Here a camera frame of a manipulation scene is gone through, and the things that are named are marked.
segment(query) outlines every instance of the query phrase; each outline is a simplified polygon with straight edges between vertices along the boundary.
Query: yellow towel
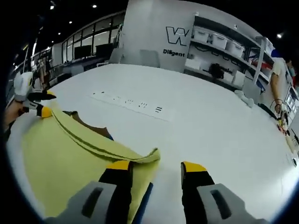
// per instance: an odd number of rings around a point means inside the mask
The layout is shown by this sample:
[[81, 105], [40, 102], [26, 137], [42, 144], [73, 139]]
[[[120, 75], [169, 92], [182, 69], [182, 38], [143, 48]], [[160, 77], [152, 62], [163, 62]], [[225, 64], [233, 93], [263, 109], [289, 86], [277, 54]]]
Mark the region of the yellow towel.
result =
[[108, 164], [128, 160], [136, 162], [128, 214], [131, 223], [156, 172], [159, 150], [142, 157], [84, 127], [57, 107], [52, 115], [36, 122], [22, 141], [26, 174], [36, 198], [45, 206], [45, 215], [56, 217], [72, 195], [99, 180]]

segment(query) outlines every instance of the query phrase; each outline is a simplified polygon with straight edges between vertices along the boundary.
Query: glass wall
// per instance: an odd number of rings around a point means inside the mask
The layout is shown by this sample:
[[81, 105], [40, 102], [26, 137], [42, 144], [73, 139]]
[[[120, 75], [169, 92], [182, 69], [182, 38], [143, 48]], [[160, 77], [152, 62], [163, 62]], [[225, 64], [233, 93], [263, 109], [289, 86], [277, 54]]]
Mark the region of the glass wall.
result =
[[62, 61], [63, 63], [66, 62], [66, 42], [62, 44]]
[[91, 45], [91, 55], [96, 54], [96, 46], [113, 43], [118, 26], [123, 23], [125, 12], [97, 21], [72, 35], [62, 45], [63, 63], [74, 59], [75, 48]]
[[73, 60], [73, 37], [67, 40], [67, 61]]
[[109, 31], [96, 34], [93, 41], [93, 53], [96, 53], [96, 47], [98, 45], [109, 43]]

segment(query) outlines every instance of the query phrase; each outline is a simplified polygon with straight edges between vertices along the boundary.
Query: table surface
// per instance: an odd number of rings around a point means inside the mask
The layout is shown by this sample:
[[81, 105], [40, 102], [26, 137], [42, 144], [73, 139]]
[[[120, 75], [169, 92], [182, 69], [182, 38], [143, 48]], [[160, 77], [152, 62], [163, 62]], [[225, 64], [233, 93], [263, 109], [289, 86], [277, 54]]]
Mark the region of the table surface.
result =
[[[92, 126], [140, 155], [157, 147], [161, 162], [142, 223], [185, 223], [180, 163], [203, 165], [215, 183], [242, 200], [256, 218], [271, 220], [290, 197], [299, 166], [275, 122], [233, 92], [186, 74], [152, 67], [109, 64], [76, 75], [51, 89], [62, 110], [78, 111]], [[162, 105], [169, 121], [91, 98], [95, 91]], [[18, 181], [42, 215], [23, 169], [21, 136], [36, 117], [22, 115], [12, 128], [9, 157]]]

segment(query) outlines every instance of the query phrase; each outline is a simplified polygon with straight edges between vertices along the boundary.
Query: white storage box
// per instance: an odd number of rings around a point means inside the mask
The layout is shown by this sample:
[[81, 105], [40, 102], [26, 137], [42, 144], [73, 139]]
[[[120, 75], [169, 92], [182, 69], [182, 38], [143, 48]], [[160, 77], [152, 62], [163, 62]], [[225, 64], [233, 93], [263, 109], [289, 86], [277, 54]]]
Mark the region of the white storage box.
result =
[[198, 58], [198, 60], [200, 61], [200, 70], [203, 70], [203, 71], [209, 71], [210, 69], [210, 66], [211, 66], [211, 62], [208, 62], [204, 59], [201, 59], [201, 58]]
[[237, 57], [241, 57], [245, 48], [234, 41], [228, 41], [226, 50], [228, 50], [233, 55], [236, 55]]
[[245, 74], [235, 70], [233, 72], [233, 76], [234, 78], [232, 83], [241, 89], [244, 85]]
[[195, 60], [195, 59], [186, 59], [186, 67], [188, 68], [193, 68], [193, 69], [198, 69], [200, 68], [200, 61]]
[[200, 29], [199, 27], [194, 27], [194, 39], [197, 41], [207, 42], [209, 33]]
[[224, 36], [221, 36], [219, 34], [212, 35], [212, 44], [219, 48], [225, 49], [227, 42], [228, 39]]
[[271, 55], [272, 51], [275, 49], [273, 44], [268, 40], [268, 38], [266, 39], [266, 52]]
[[228, 83], [232, 83], [234, 77], [230, 73], [224, 72], [223, 79], [226, 80]]

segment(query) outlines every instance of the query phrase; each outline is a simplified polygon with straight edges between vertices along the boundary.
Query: monitor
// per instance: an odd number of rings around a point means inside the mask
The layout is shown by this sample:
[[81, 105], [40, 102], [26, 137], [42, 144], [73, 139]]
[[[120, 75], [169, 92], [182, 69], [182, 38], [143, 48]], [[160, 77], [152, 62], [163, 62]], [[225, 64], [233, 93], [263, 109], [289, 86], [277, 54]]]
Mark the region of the monitor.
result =
[[92, 54], [92, 46], [85, 45], [82, 47], [76, 47], [74, 49], [74, 59], [90, 56]]
[[102, 58], [110, 58], [113, 51], [113, 44], [107, 43], [96, 46], [96, 55]]

